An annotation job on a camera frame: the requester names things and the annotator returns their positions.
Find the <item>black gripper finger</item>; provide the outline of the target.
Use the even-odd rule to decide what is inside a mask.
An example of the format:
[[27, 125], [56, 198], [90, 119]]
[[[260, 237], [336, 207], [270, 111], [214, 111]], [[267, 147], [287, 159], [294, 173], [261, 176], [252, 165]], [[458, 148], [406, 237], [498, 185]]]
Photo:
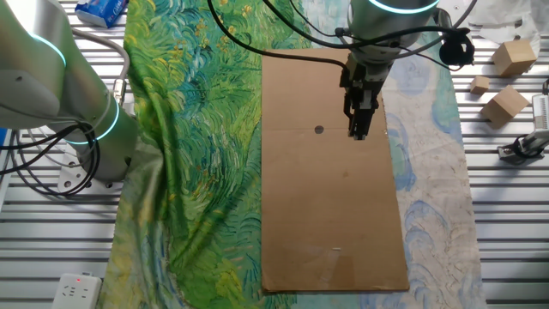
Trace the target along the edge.
[[348, 118], [348, 136], [353, 138], [354, 140], [359, 140], [359, 136], [357, 135], [359, 124], [359, 111], [352, 107], [349, 107], [348, 109], [346, 109], [345, 115]]
[[372, 106], [369, 109], [361, 109], [361, 116], [360, 116], [360, 138], [364, 140], [369, 133], [369, 129], [371, 126], [371, 121], [373, 118], [373, 115], [375, 114], [376, 110], [378, 109], [377, 105]]

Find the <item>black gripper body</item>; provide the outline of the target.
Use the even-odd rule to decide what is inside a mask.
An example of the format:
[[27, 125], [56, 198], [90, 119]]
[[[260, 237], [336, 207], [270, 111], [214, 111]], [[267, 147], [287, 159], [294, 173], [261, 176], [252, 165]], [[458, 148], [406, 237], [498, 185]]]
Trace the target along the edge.
[[351, 107], [378, 106], [377, 97], [389, 74], [387, 64], [347, 63], [349, 70], [347, 94]]

